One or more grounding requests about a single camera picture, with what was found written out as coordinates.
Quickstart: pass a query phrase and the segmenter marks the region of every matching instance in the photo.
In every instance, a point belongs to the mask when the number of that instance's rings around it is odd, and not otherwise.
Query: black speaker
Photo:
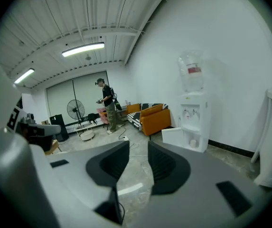
[[[68,139],[69,135],[67,133],[67,130],[66,130],[62,115],[61,114],[60,115],[54,115],[54,116],[50,117],[49,119],[50,119],[50,124],[60,125],[61,126],[61,133],[56,134],[56,139],[59,142],[63,142],[66,139]]]

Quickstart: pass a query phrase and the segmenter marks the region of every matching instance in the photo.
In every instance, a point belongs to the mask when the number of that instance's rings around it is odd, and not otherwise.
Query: orange sofa
[[[126,114],[128,121],[134,127],[141,129],[146,136],[150,136],[171,125],[170,111],[165,104],[128,105]]]

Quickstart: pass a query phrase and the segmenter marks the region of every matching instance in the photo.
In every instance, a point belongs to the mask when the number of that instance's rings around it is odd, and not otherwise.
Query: orange armchair
[[[128,105],[126,113],[130,114],[134,112],[141,112],[141,116],[142,112],[150,110],[150,108],[141,111],[140,104]],[[144,116],[140,117],[140,123],[142,123],[142,131],[146,136],[150,136],[156,132],[161,131],[162,129],[171,126],[169,109],[162,110],[162,107],[159,107],[157,112],[143,115]]]

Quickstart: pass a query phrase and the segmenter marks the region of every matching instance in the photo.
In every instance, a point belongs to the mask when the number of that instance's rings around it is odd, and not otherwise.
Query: black t-shirt
[[[105,97],[107,97],[107,96],[112,95],[111,88],[109,86],[107,86],[107,85],[105,85],[103,87],[102,91],[103,91],[103,99]],[[107,99],[106,101],[104,101],[104,105],[108,106],[111,102],[113,102],[113,97],[111,97],[111,98]]]

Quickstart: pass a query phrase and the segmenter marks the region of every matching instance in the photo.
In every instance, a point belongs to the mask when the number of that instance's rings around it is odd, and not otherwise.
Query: ceiling
[[[33,68],[19,86],[34,88],[81,67],[126,64],[161,1],[16,0],[0,22],[0,65],[12,80]],[[95,42],[105,48],[62,56]]]

